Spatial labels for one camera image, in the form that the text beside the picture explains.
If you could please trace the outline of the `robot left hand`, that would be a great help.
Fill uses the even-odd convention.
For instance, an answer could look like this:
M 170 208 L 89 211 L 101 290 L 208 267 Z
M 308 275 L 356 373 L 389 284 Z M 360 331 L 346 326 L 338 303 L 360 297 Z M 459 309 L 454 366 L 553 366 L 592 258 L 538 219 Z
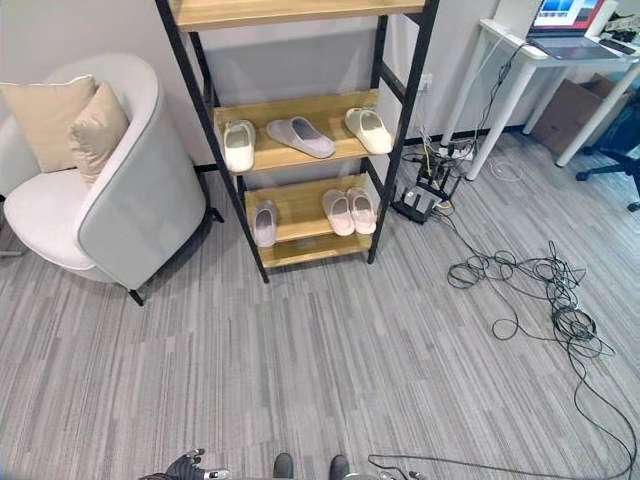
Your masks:
M 202 467 L 200 463 L 204 454 L 203 448 L 195 448 L 186 452 L 170 464 L 164 475 L 168 479 L 225 480 L 231 478 L 231 473 L 226 468 Z

